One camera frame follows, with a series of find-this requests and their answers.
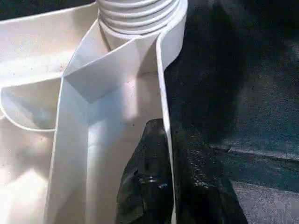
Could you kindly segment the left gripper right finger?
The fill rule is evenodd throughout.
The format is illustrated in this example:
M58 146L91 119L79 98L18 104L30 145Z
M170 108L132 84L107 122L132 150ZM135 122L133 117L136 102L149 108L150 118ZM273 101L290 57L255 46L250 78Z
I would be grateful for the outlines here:
M246 224L222 163L197 133L172 132L178 224Z

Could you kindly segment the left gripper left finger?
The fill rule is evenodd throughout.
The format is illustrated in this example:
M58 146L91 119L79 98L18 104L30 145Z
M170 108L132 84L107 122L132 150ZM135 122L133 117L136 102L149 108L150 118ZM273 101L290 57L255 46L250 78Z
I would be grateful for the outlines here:
M162 119L148 121L122 174L116 208L118 224L169 224L173 186Z

